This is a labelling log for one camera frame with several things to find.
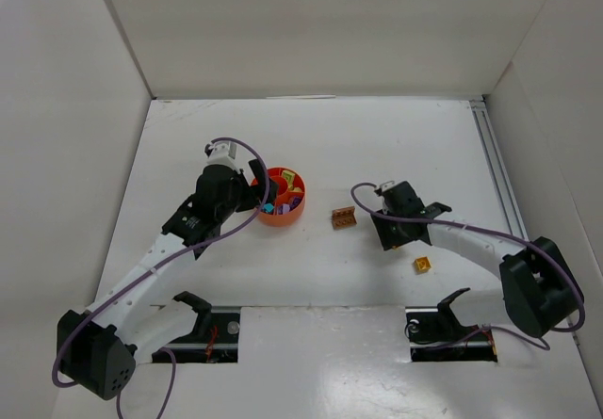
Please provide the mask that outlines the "purple curved lego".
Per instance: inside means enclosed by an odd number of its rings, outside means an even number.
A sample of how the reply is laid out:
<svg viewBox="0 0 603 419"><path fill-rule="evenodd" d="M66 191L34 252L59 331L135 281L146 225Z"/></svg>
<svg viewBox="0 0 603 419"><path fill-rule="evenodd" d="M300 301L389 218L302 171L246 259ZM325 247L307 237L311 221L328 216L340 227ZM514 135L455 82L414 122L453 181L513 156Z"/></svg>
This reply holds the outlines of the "purple curved lego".
<svg viewBox="0 0 603 419"><path fill-rule="evenodd" d="M281 204L276 208L277 215L285 215L289 212L290 212L290 206L288 203Z"/></svg>

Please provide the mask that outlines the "purple small lego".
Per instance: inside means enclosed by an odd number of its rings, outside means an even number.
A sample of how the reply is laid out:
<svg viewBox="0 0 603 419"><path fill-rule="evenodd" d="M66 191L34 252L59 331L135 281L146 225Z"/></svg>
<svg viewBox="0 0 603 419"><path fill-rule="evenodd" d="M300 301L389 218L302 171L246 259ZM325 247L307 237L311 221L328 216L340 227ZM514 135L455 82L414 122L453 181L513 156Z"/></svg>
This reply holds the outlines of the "purple small lego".
<svg viewBox="0 0 603 419"><path fill-rule="evenodd" d="M302 202L302 197L301 196L294 196L290 199L289 201L289 206L290 209L293 210L295 209L300 203Z"/></svg>

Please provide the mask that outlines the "brown long lego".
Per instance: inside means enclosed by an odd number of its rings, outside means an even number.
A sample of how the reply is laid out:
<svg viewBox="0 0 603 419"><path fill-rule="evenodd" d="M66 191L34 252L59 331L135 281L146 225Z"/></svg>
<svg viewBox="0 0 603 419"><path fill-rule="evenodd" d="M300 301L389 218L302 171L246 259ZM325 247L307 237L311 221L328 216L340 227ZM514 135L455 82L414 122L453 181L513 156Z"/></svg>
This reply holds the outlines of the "brown long lego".
<svg viewBox="0 0 603 419"><path fill-rule="evenodd" d="M351 218L354 216L354 213L355 213L354 206L337 208L332 211L332 219Z"/></svg>
<svg viewBox="0 0 603 419"><path fill-rule="evenodd" d="M355 226L357 224L356 218L354 216L344 216L334 218L332 221L333 227L335 230L349 228L351 226Z"/></svg>

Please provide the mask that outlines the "yellow small lego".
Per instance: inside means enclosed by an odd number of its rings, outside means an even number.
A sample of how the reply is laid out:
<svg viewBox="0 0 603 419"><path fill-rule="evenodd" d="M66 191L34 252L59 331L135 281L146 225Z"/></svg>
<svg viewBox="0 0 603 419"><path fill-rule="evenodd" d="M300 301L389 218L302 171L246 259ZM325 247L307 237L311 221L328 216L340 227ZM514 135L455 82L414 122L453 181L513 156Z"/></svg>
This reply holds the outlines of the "yellow small lego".
<svg viewBox="0 0 603 419"><path fill-rule="evenodd" d="M417 274L423 274L432 268L432 264L427 256L422 256L414 260L414 268Z"/></svg>

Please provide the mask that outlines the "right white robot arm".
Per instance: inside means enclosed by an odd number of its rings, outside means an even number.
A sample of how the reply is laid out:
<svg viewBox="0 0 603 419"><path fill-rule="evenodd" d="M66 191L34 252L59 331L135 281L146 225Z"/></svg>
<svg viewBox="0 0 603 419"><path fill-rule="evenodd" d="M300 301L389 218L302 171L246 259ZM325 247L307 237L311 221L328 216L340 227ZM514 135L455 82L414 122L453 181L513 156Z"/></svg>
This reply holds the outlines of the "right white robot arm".
<svg viewBox="0 0 603 419"><path fill-rule="evenodd" d="M485 269L501 283L507 316L530 337L562 332L560 324L574 313L583 323L584 296L552 240L527 241L472 225L448 205L424 203L406 181L374 191L382 208L371 218L385 250L420 241Z"/></svg>

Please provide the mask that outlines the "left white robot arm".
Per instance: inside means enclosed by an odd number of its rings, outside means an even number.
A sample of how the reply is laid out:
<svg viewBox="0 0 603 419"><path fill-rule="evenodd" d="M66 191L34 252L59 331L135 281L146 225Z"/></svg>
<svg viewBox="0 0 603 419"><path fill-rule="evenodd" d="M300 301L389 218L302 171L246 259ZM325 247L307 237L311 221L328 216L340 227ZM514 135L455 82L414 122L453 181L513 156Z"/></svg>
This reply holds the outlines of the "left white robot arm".
<svg viewBox="0 0 603 419"><path fill-rule="evenodd" d="M103 400L113 399L136 367L165 352L170 342L207 333L209 302L188 291L165 306L159 300L210 245L230 237L222 227L233 214L249 212L256 218L272 196L264 161L255 157L249 166L253 184L235 163L209 159L194 192L163 224L140 262L84 312L70 310L59 319L51 369L55 386L81 386Z"/></svg>

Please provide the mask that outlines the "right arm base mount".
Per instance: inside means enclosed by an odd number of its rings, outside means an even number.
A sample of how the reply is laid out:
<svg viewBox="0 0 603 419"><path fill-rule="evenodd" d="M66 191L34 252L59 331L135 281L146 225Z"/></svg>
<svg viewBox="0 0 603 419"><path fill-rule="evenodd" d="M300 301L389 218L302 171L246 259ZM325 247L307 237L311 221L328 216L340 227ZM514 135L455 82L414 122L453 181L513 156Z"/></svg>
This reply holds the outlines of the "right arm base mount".
<svg viewBox="0 0 603 419"><path fill-rule="evenodd" d="M458 289L435 306L405 309L404 334L412 363L497 362L492 332L462 325L451 309L452 302L469 290Z"/></svg>

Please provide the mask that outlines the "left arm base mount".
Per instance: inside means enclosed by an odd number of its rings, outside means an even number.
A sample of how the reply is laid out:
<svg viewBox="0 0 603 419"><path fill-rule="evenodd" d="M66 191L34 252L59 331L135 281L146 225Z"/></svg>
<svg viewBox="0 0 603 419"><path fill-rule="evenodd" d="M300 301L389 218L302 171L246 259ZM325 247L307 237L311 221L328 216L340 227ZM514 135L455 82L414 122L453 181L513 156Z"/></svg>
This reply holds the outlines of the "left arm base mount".
<svg viewBox="0 0 603 419"><path fill-rule="evenodd" d="M173 298L186 304L196 314L188 334L166 344L178 363L236 363L241 309L212 306L206 300L189 292Z"/></svg>

